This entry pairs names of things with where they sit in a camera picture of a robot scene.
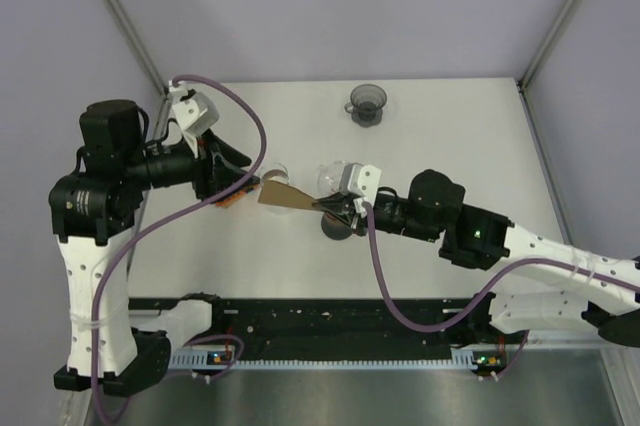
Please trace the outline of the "clear glass dripper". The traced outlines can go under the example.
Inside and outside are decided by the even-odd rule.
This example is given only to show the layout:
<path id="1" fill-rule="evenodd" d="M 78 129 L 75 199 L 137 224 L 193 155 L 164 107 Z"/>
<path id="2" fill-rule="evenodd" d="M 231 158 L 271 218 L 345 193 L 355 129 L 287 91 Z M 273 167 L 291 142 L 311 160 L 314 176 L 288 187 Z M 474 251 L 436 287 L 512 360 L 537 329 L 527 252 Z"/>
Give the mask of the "clear glass dripper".
<path id="1" fill-rule="evenodd" d="M 343 179 L 348 166 L 349 164 L 345 161 L 335 161 L 319 167 L 317 179 L 318 198 L 348 193 L 348 187 Z"/>

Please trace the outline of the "orange coffee filter box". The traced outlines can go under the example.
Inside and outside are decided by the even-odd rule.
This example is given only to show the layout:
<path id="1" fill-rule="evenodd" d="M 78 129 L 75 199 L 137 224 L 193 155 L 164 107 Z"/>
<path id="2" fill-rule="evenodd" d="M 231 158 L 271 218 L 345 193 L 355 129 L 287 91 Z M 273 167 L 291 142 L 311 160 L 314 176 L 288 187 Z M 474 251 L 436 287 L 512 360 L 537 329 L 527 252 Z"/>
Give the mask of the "orange coffee filter box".
<path id="1" fill-rule="evenodd" d="M 229 194 L 228 196 L 224 197 L 223 199 L 221 199 L 219 201 L 216 201 L 214 203 L 214 205 L 216 207 L 218 207 L 218 208 L 228 209 L 229 207 L 233 206 L 238 201 L 240 201 L 241 199 L 243 199 L 247 195 L 251 194 L 253 191 L 255 191 L 258 188 L 259 188 L 258 185 L 245 186 L 245 187 L 243 187 L 241 189 L 238 189 L 235 192 Z"/>

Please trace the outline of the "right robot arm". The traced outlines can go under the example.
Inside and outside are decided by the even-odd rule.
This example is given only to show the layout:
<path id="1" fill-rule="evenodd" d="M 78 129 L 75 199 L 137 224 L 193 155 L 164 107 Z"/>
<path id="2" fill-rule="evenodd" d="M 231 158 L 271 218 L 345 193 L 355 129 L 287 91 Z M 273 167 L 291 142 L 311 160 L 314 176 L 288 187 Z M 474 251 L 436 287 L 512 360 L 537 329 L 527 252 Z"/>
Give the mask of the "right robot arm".
<path id="1" fill-rule="evenodd" d="M 368 238 L 383 301 L 405 327 L 440 333 L 466 319 L 469 334 L 481 342 L 500 332 L 568 330 L 594 331 L 610 343 L 638 347 L 637 259 L 614 259 L 555 242 L 504 215 L 467 205 L 464 187 L 432 169 L 412 179 L 405 198 L 380 181 L 380 169 L 371 165 L 326 166 L 318 175 L 320 196 L 313 206 Z M 439 241 L 440 258 L 493 276 L 452 318 L 419 324 L 391 298 L 377 246 L 379 231 Z M 482 302 L 489 306 L 480 307 Z"/>

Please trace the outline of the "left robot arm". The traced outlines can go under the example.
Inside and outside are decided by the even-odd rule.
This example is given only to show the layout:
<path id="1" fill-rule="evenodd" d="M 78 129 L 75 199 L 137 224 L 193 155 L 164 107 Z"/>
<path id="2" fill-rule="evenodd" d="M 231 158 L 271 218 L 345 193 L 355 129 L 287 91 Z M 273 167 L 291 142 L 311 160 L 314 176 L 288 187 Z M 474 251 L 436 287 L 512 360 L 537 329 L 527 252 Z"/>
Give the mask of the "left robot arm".
<path id="1" fill-rule="evenodd" d="M 190 184 L 197 199 L 227 199 L 250 159 L 219 139 L 219 114 L 195 91 L 173 105 L 179 142 L 149 141 L 146 113 L 116 99 L 87 107 L 79 125 L 84 145 L 74 171 L 49 194 L 52 229 L 63 257 L 70 298 L 71 350 L 54 375 L 60 390 L 98 383 L 107 396 L 128 398 L 158 384 L 171 355 L 195 336 L 216 342 L 226 333 L 215 296 L 190 293 L 154 320 L 133 327 L 127 268 L 108 262 L 135 232 L 144 192 Z"/>

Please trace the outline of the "brown paper coffee filter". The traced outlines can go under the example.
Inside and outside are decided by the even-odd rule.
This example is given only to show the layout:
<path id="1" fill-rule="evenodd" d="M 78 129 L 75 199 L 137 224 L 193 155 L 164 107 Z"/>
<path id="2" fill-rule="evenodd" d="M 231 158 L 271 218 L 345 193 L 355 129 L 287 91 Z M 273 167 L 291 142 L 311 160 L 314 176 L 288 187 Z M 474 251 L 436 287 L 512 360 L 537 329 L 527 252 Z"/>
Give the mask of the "brown paper coffee filter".
<path id="1" fill-rule="evenodd" d="M 312 203 L 315 200 L 314 197 L 291 185 L 274 182 L 266 182 L 258 196 L 259 204 L 302 211 L 313 211 Z"/>

